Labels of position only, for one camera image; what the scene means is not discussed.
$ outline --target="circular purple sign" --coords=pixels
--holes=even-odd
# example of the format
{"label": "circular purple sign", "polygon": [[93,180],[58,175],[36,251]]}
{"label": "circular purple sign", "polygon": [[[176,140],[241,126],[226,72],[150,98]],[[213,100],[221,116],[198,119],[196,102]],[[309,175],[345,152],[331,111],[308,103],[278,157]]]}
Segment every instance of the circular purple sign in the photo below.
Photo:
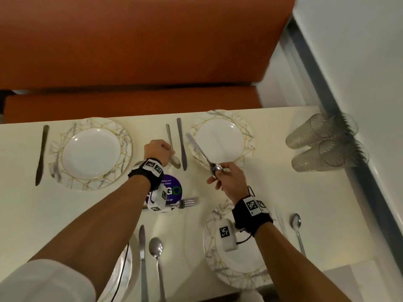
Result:
{"label": "circular purple sign", "polygon": [[164,174],[161,183],[164,184],[166,188],[168,188],[168,196],[166,197],[167,205],[177,203],[179,200],[182,199],[182,186],[177,178],[171,175]]}

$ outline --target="white table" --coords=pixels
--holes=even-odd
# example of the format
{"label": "white table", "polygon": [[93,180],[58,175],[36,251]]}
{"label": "white table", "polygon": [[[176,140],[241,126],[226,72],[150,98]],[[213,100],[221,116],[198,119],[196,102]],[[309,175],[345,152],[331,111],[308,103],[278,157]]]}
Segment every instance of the white table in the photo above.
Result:
{"label": "white table", "polygon": [[[254,159],[244,171],[256,196],[274,211],[278,205],[286,222],[286,233],[298,248],[297,237],[287,224],[291,213],[302,219],[301,236],[307,257],[325,271],[374,257],[374,249],[350,182],[344,170],[327,173],[297,173],[291,167],[295,151],[285,145],[286,135],[318,111],[317,107],[286,107],[237,110],[252,127],[256,139]],[[119,117],[134,142],[132,164],[143,157],[143,146],[151,139],[167,139],[169,123],[174,148],[180,157],[176,118],[181,117],[188,131],[197,113],[157,116]],[[59,133],[67,131],[72,121],[48,123],[48,147]],[[62,228],[84,210],[115,190],[125,180],[98,191],[68,190],[50,177],[47,168],[42,182],[35,187],[42,128],[44,123],[0,125],[0,279],[27,261]],[[170,301],[199,301],[236,291],[222,283],[209,269],[203,250],[204,223],[215,206],[224,201],[223,192],[215,191],[205,180],[207,170],[199,166],[186,147],[188,169],[172,166],[166,173],[179,179],[183,197],[199,197],[194,208],[170,213],[141,214],[146,244],[153,236],[164,243],[161,265],[166,296]],[[140,300],[139,258],[134,254],[134,274],[127,301]],[[155,259],[147,253],[147,277],[150,301],[158,300]]]}

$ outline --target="plate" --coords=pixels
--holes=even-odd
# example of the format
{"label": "plate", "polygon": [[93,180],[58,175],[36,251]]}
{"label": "plate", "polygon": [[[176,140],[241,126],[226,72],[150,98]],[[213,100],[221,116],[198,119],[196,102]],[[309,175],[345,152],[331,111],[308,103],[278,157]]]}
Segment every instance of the plate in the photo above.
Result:
{"label": "plate", "polygon": [[[270,275],[253,237],[245,243],[239,244],[239,248],[235,251],[225,252],[223,250],[221,239],[218,238],[219,234],[216,236],[216,221],[223,218],[234,221],[233,208],[234,205],[227,199],[207,218],[203,238],[207,264],[219,279],[235,288],[250,290],[271,284]],[[273,220],[275,226],[279,228],[277,220],[274,218]],[[240,242],[247,239],[249,234],[237,232],[236,237],[237,241]]]}
{"label": "plate", "polygon": [[[195,120],[190,134],[203,149],[211,162],[234,162],[239,167],[253,157],[255,138],[246,121],[227,110],[211,110],[202,113]],[[189,144],[192,156],[203,167],[209,169],[204,157]]]}
{"label": "plate", "polygon": [[130,135],[119,123],[91,117],[75,122],[52,142],[49,171],[72,190],[98,190],[125,172],[132,151]]}
{"label": "plate", "polygon": [[128,283],[130,281],[130,276],[132,272],[132,259],[133,254],[131,251],[131,247],[129,245],[126,246],[122,251],[122,253],[120,254],[120,257],[116,262],[115,268],[113,269],[112,275],[108,283],[106,284],[105,289],[103,290],[101,296],[99,296],[98,302],[110,302],[112,300],[113,295],[115,294],[118,288],[120,275],[122,275],[122,278],[120,280],[118,292],[116,293],[115,299],[113,299],[113,301],[119,302],[122,300],[124,293],[126,292],[126,289],[128,287]]}

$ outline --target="wrist strap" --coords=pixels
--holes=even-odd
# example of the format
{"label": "wrist strap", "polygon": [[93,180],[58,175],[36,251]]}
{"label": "wrist strap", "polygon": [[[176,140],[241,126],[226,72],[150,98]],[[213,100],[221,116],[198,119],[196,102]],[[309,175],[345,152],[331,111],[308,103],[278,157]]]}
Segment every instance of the wrist strap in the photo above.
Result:
{"label": "wrist strap", "polygon": [[134,175],[143,175],[151,184],[150,192],[157,190],[164,176],[163,167],[157,158],[148,158],[134,164],[134,167],[129,172],[128,177]]}
{"label": "wrist strap", "polygon": [[255,236],[258,228],[264,223],[273,223],[269,210],[263,202],[256,200],[254,196],[247,196],[237,202],[232,214],[235,220],[235,228],[244,229]]}

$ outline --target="white sleeve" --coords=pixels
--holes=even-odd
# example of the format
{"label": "white sleeve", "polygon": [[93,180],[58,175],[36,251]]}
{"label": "white sleeve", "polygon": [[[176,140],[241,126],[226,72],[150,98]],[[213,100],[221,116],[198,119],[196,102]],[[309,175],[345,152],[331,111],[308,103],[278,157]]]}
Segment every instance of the white sleeve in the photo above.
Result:
{"label": "white sleeve", "polygon": [[54,260],[23,264],[0,283],[0,300],[12,302],[95,302],[91,281]]}

